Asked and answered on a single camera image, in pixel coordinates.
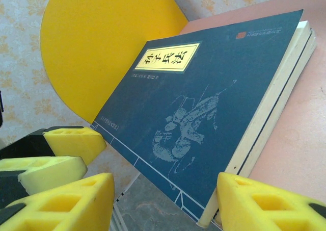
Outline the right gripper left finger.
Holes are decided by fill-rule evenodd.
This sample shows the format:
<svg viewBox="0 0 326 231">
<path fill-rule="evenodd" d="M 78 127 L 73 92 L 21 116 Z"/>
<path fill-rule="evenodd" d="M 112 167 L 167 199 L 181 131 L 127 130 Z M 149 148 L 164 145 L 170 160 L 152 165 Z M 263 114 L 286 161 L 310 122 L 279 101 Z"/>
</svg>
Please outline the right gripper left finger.
<svg viewBox="0 0 326 231">
<path fill-rule="evenodd" d="M 114 177 L 100 173 L 21 198 L 1 209 L 1 230 L 108 230 Z"/>
</svg>

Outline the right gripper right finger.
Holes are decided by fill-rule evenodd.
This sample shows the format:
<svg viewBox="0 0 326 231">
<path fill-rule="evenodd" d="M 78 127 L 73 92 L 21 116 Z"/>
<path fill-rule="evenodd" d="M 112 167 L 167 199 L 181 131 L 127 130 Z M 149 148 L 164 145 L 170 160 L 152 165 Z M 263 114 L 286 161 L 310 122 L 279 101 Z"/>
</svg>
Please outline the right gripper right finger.
<svg viewBox="0 0 326 231">
<path fill-rule="evenodd" d="M 325 203 L 221 172 L 217 198 L 223 230 L 325 230 Z"/>
</svg>

